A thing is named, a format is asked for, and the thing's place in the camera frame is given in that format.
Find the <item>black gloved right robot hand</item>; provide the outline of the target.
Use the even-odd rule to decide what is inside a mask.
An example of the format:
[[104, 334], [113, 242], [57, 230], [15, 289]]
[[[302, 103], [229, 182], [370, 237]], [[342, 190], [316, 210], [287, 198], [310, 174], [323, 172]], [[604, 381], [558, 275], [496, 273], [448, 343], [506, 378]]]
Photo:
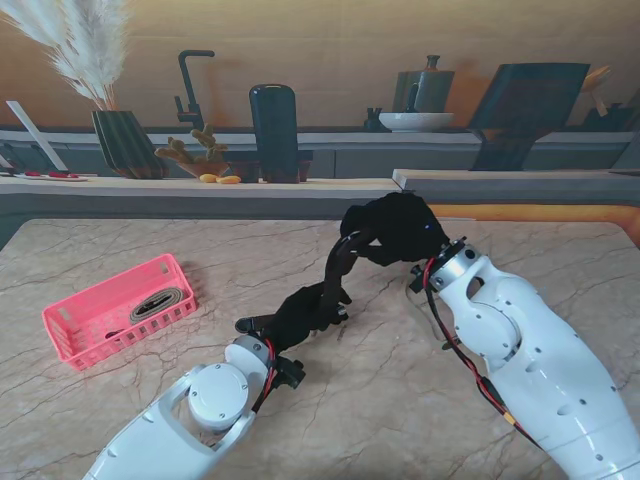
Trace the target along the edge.
[[398, 261], [416, 262], [436, 257], [450, 243], [426, 202], [413, 193], [389, 193], [344, 214], [341, 236], [368, 230], [379, 246], [362, 245], [356, 251], [380, 266]]

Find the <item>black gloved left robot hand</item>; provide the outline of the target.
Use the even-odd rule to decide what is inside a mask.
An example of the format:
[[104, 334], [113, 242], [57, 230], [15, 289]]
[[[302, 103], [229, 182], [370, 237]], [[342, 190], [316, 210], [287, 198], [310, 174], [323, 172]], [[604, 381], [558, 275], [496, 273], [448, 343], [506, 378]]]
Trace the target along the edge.
[[342, 289], [338, 302], [326, 307], [321, 305], [323, 294], [324, 283], [319, 282], [302, 287], [285, 299], [261, 333], [277, 354], [302, 343], [312, 331], [325, 331], [348, 319], [345, 306], [352, 299], [347, 292]]

